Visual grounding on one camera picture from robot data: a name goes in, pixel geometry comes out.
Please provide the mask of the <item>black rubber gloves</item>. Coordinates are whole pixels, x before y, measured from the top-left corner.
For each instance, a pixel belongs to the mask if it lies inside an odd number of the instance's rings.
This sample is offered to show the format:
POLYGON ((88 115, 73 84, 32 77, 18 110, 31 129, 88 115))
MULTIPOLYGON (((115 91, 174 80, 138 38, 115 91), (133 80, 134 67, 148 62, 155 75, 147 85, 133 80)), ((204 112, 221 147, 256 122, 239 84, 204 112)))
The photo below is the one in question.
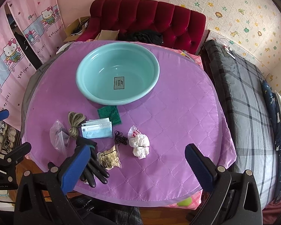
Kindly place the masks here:
POLYGON ((80 176, 82 182, 87 182, 91 188, 96 187, 95 177, 102 183, 107 184, 108 178, 110 177, 108 171, 99 163, 97 158, 96 146, 97 143, 91 139, 78 136, 76 139, 76 145, 86 145, 90 148, 91 156, 90 159, 80 176))

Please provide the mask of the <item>clear plastic zip bag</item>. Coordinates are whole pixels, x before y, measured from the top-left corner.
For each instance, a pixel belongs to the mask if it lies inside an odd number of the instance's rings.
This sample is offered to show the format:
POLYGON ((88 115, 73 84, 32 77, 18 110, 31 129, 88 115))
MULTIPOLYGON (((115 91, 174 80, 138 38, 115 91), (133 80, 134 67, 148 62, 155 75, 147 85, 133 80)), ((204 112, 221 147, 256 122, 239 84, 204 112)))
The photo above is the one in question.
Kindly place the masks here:
POLYGON ((70 136, 67 133, 64 125, 56 120, 52 127, 50 128, 50 141, 51 145, 57 150, 59 153, 67 156, 68 144, 69 144, 70 136))

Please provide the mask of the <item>gold foil snack packet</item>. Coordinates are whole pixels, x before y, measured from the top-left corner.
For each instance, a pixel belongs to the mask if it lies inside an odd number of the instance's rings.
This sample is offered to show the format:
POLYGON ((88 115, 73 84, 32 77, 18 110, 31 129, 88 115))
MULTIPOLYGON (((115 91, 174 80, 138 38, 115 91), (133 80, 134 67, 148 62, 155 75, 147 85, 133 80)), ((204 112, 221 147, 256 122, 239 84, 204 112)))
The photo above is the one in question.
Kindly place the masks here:
POLYGON ((114 145, 111 149, 105 150, 103 152, 98 152, 97 159, 99 164, 105 168, 107 171, 116 168, 122 168, 120 162, 120 155, 118 151, 118 146, 114 145))

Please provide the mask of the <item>blue face mask stack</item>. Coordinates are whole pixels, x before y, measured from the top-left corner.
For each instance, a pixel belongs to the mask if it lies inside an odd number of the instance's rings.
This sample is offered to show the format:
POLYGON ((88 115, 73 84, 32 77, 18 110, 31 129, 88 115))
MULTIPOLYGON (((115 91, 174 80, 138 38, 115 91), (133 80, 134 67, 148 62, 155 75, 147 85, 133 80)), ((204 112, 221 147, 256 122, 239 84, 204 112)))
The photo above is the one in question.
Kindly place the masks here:
POLYGON ((81 125, 81 132, 86 139, 111 138, 113 126, 109 118, 89 120, 81 125))

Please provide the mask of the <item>green scouring pad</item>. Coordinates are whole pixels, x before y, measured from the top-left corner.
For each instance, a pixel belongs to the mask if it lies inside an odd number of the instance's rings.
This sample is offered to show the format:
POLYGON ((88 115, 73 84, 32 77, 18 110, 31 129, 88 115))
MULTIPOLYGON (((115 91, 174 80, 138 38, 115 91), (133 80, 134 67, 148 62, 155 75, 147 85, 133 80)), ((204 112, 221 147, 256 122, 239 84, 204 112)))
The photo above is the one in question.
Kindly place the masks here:
POLYGON ((104 106, 99 108, 98 115, 100 118, 108 118, 112 126, 120 125, 122 123, 117 106, 104 106))

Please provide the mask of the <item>white plastic bag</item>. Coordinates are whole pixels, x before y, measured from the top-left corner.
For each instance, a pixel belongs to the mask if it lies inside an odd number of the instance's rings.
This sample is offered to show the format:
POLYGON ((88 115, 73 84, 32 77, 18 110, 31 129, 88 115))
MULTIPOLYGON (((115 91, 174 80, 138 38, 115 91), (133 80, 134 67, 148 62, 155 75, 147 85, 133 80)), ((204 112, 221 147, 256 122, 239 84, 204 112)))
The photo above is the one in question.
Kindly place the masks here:
POLYGON ((133 148, 132 153, 139 160, 144 159, 150 153, 150 141, 148 136, 142 134, 136 126, 132 126, 128 132, 129 146, 133 148))

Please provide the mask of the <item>hello kitty pink curtain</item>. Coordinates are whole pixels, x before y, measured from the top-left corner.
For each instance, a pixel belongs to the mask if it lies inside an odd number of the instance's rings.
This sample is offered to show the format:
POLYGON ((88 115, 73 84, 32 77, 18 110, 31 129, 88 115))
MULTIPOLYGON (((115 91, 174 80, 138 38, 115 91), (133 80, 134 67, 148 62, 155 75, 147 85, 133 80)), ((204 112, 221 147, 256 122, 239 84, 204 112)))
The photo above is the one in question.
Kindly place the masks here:
POLYGON ((55 56, 65 39, 57 0, 0 0, 0 110, 7 124, 21 128, 21 103, 36 69, 9 25, 9 9, 23 37, 40 62, 55 56))

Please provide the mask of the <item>purple quilted table cover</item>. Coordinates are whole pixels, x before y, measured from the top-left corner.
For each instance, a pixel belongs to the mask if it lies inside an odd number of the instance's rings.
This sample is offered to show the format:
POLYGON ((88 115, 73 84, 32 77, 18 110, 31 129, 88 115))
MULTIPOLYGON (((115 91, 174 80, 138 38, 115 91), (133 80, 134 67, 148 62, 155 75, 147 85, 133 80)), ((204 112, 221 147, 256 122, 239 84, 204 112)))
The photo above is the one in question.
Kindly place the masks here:
MULTIPOLYGON (((50 142, 56 120, 68 126, 68 113, 79 112, 97 119, 99 105, 78 90, 75 74, 80 61, 101 42, 78 42, 56 59, 45 63, 27 88, 33 92, 24 120, 24 139, 32 146, 30 158, 46 171, 49 162, 65 157, 50 142)), ((230 167, 237 155, 214 86, 203 69, 184 56, 149 46, 160 65, 160 76, 145 97, 119 106, 121 124, 114 127, 125 137, 144 134, 150 141, 144 159, 133 155, 129 145, 118 147, 121 167, 110 170, 107 184, 91 188, 78 182, 75 189, 104 201, 123 205, 156 207, 182 201, 200 185, 184 151, 193 143, 216 165, 230 167)))

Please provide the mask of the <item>navy blue patterned pillow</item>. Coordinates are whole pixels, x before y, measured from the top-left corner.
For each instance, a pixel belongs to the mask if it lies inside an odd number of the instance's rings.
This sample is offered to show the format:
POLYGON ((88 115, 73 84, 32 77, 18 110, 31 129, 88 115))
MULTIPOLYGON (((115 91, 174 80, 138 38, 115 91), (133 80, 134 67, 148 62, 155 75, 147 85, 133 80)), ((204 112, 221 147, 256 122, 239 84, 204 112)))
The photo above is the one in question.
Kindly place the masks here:
POLYGON ((265 80, 261 88, 273 127, 275 151, 278 153, 278 176, 274 202, 279 203, 281 201, 281 95, 276 91, 273 92, 265 80))

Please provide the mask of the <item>grey plaid bed blanket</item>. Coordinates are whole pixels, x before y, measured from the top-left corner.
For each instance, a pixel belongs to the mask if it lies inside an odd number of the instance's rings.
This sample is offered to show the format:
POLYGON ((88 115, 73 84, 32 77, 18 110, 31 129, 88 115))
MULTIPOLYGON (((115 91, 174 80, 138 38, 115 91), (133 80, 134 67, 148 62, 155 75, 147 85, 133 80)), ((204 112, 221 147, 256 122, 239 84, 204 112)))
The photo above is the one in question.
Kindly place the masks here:
POLYGON ((261 207, 274 200, 278 153, 257 66, 214 40, 203 44, 212 79, 232 136, 237 159, 232 170, 253 172, 261 207))

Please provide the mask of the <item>teal plastic basin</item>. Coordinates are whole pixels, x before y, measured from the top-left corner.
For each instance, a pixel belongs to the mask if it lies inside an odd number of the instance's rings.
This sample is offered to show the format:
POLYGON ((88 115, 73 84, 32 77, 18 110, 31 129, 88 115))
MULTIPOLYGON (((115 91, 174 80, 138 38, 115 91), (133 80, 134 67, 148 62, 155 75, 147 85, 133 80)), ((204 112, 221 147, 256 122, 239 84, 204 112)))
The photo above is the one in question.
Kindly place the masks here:
POLYGON ((88 100, 120 106, 146 96, 158 82, 160 66, 147 48, 128 42, 102 45, 80 62, 75 76, 88 100))

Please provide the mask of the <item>cardboard box on floor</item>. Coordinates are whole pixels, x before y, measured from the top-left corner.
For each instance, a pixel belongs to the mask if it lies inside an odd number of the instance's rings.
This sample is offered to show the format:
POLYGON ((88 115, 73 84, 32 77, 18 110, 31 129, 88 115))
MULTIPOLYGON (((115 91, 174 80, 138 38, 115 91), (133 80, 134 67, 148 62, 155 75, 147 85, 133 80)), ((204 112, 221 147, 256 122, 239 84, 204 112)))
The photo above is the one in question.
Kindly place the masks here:
POLYGON ((76 19, 70 25, 68 25, 64 32, 66 34, 66 38, 63 41, 64 43, 76 41, 86 30, 89 23, 90 16, 81 17, 76 19))

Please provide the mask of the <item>cardboard box on sofa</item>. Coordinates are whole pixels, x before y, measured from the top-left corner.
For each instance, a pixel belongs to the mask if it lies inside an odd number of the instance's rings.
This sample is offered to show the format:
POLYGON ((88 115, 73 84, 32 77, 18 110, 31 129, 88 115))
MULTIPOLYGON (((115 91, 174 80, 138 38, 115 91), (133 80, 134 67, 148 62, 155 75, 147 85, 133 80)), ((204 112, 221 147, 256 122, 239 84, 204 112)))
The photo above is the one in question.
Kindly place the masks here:
POLYGON ((119 30, 117 31, 101 30, 101 32, 96 36, 94 40, 115 41, 118 38, 118 34, 119 34, 119 30))

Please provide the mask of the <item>red velvet tufted sofa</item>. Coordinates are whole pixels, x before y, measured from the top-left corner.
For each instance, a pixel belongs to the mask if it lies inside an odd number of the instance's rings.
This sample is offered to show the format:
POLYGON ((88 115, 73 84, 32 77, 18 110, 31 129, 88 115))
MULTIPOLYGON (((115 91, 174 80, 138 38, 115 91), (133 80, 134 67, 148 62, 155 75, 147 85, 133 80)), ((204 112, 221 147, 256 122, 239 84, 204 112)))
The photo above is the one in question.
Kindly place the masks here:
POLYGON ((163 46, 195 54, 206 27, 200 12, 154 0, 95 0, 90 7, 87 29, 78 41, 95 39, 102 31, 119 35, 145 30, 162 34, 163 46))

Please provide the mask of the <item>black clothing on sofa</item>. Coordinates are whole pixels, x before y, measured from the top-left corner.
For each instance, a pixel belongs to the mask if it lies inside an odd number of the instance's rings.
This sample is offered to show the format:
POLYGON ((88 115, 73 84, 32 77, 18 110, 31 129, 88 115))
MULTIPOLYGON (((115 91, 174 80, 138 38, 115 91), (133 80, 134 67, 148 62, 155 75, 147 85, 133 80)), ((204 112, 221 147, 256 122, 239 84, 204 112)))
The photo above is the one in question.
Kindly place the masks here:
POLYGON ((152 30, 127 31, 118 35, 118 41, 141 42, 145 44, 163 45, 163 35, 152 30))

